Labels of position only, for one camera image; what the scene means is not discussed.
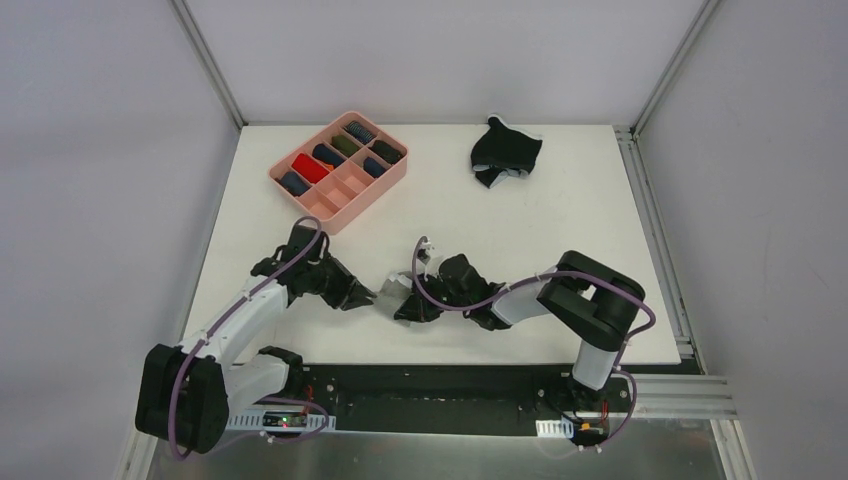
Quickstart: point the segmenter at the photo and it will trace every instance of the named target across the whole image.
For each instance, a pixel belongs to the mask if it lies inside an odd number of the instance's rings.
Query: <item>red sock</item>
[[[292,162],[292,169],[312,184],[320,182],[322,178],[326,177],[327,174],[330,173],[327,169],[318,165],[318,162],[305,153],[299,154],[297,158],[294,159],[294,162]]]

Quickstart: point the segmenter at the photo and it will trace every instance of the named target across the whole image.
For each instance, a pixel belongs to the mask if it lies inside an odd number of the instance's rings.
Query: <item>white wall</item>
[[[0,478],[110,478],[237,133],[165,1],[3,2],[0,112]]]
[[[702,0],[191,0],[248,121],[629,124]]]
[[[643,134],[760,478],[844,478],[848,3],[728,0]]]

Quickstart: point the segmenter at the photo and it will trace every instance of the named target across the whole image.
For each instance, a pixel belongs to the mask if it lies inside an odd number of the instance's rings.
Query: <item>folded sock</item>
[[[318,183],[330,174],[326,168],[305,153],[298,154],[297,158],[294,159],[292,170],[299,173],[310,183]]]
[[[344,163],[344,158],[342,158],[338,153],[330,150],[330,147],[323,143],[315,145],[315,148],[312,149],[312,156],[321,162],[332,165],[333,167],[339,167],[342,163]]]
[[[374,150],[374,153],[392,165],[396,164],[401,158],[403,158],[402,153],[395,150],[391,145],[382,140],[374,142],[374,146],[371,147],[371,150]]]
[[[330,145],[336,148],[336,150],[342,152],[342,154],[346,157],[350,157],[354,153],[359,151],[359,145],[353,143],[353,140],[345,137],[344,135],[336,135],[330,140]]]
[[[507,176],[526,177],[536,166],[542,141],[513,130],[492,115],[486,132],[471,149],[471,169],[483,185],[492,188]]]
[[[359,140],[363,145],[368,145],[371,140],[374,140],[375,135],[368,131],[365,127],[362,126],[359,122],[350,122],[344,128],[345,131],[354,138]]]
[[[362,162],[362,169],[374,178],[380,178],[380,175],[386,173],[386,169],[371,157]]]
[[[309,190],[309,185],[294,172],[286,172],[277,182],[295,197],[299,197]]]

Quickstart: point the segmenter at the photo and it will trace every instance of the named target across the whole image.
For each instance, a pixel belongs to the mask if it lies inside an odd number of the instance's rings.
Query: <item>white tabletop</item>
[[[330,252],[377,291],[408,269],[427,235],[440,253],[465,253],[488,281],[510,282],[578,250],[639,282],[657,325],[637,335],[623,363],[679,363],[680,357],[636,205],[610,126],[528,126],[544,143],[526,179],[491,190],[470,172],[469,153],[485,125],[387,125],[409,147],[397,185],[331,237]],[[186,333],[201,328],[235,296],[251,267],[288,239],[300,211],[268,168],[320,126],[245,127],[227,181]],[[640,314],[636,325],[647,320]],[[489,332],[456,313],[429,324],[399,324],[371,307],[332,310],[304,296],[257,336],[239,360],[276,345],[307,363],[571,363],[580,340],[552,315]]]

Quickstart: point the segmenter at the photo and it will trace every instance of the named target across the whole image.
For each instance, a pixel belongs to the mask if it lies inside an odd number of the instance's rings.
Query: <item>pink organizer tray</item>
[[[350,135],[344,130],[344,127],[352,121],[359,122],[360,125],[373,133],[375,138],[367,145],[363,145],[353,135]],[[349,158],[346,157],[330,144],[331,138],[335,135],[344,135],[359,146],[359,150]],[[389,164],[369,148],[377,140],[388,143],[392,148],[398,150],[403,157],[394,165]],[[336,167],[329,175],[314,185],[298,174],[300,179],[309,185],[310,188],[303,195],[295,197],[277,183],[277,179],[282,177],[286,172],[297,173],[291,168],[292,162],[301,153],[312,158],[312,149],[319,143],[323,143],[336,154],[345,158],[345,161],[341,166]],[[268,176],[280,190],[280,193],[289,198],[307,214],[318,217],[323,224],[324,231],[330,235],[334,235],[340,232],[351,220],[356,218],[357,215],[380,198],[380,195],[386,193],[388,189],[406,175],[407,152],[408,150],[404,144],[389,136],[382,129],[374,125],[373,122],[358,112],[347,112],[321,130],[318,135],[312,137],[309,141],[274,164],[268,170]],[[368,157],[375,159],[377,163],[386,169],[386,172],[380,178],[373,178],[362,169],[362,162]]]

